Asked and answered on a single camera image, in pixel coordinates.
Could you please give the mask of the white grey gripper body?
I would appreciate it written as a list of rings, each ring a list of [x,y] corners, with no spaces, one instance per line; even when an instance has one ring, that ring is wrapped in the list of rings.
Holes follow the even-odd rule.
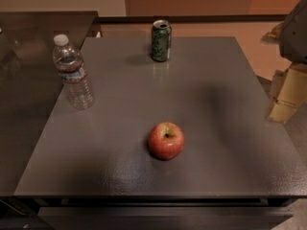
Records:
[[[307,63],[307,0],[300,0],[286,16],[279,37],[279,52],[289,61]]]

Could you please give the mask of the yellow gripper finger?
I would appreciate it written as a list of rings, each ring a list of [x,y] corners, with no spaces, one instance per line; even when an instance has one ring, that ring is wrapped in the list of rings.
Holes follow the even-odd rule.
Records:
[[[261,37],[261,42],[264,44],[278,44],[281,36],[283,23],[274,26],[269,32]]]
[[[293,62],[286,71],[276,71],[272,78],[266,117],[287,123],[306,101],[307,64]]]

